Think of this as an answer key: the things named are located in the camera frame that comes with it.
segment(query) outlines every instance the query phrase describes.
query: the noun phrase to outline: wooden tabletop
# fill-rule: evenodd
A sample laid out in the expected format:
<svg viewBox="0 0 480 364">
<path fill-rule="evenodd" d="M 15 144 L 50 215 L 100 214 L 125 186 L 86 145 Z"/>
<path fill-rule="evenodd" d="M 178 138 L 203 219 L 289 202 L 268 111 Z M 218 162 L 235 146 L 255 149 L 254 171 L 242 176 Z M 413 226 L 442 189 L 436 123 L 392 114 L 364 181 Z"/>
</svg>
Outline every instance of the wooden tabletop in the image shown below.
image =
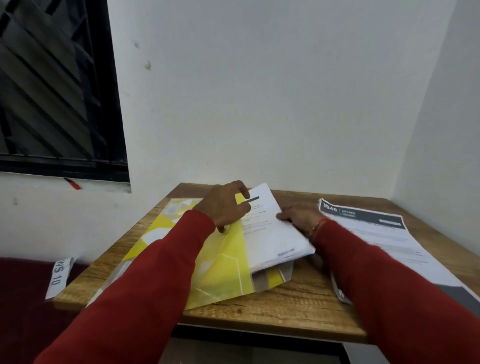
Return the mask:
<svg viewBox="0 0 480 364">
<path fill-rule="evenodd" d="M 181 183 L 54 299 L 57 308 L 80 311 L 171 198 L 201 198 L 211 186 Z M 383 198 L 272 191 L 280 206 L 317 203 L 323 197 L 343 206 L 400 214 L 410 233 L 463 283 L 480 295 L 480 258 L 418 218 Z M 185 311 L 181 323 L 305 338 L 368 342 L 352 306 L 341 303 L 330 278 L 305 259 L 295 262 L 292 279 L 251 293 Z"/>
</svg>

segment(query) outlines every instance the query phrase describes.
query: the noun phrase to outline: bracelet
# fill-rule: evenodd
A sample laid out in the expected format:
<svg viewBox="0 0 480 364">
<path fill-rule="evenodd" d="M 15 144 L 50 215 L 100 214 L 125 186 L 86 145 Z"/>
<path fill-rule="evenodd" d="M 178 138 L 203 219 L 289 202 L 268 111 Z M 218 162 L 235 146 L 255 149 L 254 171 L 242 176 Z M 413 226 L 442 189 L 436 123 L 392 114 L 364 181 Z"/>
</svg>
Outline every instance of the bracelet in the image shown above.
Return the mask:
<svg viewBox="0 0 480 364">
<path fill-rule="evenodd" d="M 326 220 L 330 220 L 329 218 L 321 218 L 320 220 L 318 220 L 318 222 L 316 223 L 316 225 L 313 227 L 312 231 L 310 232 L 310 235 L 309 235 L 309 241 L 312 241 L 312 238 L 314 237 L 313 234 L 315 233 L 315 230 L 321 225 L 322 222 L 326 221 Z"/>
</svg>

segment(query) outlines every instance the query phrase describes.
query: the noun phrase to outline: red thread bracelet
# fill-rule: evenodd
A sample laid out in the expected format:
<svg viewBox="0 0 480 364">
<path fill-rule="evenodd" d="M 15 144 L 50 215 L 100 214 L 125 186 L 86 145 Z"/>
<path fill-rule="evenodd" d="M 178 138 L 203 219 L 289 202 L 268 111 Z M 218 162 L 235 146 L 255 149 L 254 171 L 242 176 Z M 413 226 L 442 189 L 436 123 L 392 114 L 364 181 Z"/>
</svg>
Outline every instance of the red thread bracelet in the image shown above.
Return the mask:
<svg viewBox="0 0 480 364">
<path fill-rule="evenodd" d="M 317 227 L 318 227 L 322 222 L 324 222 L 325 220 L 330 220 L 330 218 L 320 218 L 320 220 L 318 220 L 318 222 L 316 223 L 316 225 L 313 227 L 312 231 L 310 232 L 310 238 L 309 238 L 309 240 L 312 240 L 312 238 L 313 238 L 313 233 L 315 232 L 315 230 L 317 229 Z"/>
</svg>

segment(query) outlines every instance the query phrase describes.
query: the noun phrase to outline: red long-sleeve shirt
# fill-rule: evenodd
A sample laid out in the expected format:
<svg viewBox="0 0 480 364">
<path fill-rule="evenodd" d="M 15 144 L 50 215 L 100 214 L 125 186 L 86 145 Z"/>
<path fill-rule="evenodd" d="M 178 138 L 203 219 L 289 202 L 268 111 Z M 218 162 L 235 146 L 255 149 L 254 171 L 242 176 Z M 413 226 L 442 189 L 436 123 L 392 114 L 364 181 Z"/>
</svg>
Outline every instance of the red long-sleeve shirt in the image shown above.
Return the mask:
<svg viewBox="0 0 480 364">
<path fill-rule="evenodd" d="M 188 211 L 85 308 L 35 364 L 156 364 L 181 318 L 195 259 L 215 230 Z M 480 320 L 334 221 L 314 242 L 391 364 L 480 363 Z"/>
</svg>

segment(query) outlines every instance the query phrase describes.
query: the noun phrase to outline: red sleeve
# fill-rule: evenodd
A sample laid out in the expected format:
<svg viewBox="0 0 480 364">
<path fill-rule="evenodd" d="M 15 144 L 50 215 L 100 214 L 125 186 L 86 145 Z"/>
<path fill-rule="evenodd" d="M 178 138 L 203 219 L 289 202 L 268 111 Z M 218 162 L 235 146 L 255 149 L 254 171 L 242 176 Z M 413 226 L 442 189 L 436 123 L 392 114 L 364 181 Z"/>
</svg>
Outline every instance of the red sleeve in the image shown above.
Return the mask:
<svg viewBox="0 0 480 364">
<path fill-rule="evenodd" d="M 35 364 L 157 364 L 181 318 L 195 259 L 213 221 L 187 211 L 95 302 L 85 308 Z"/>
<path fill-rule="evenodd" d="M 480 363 L 480 319 L 435 285 L 334 221 L 314 245 L 391 364 Z"/>
</svg>

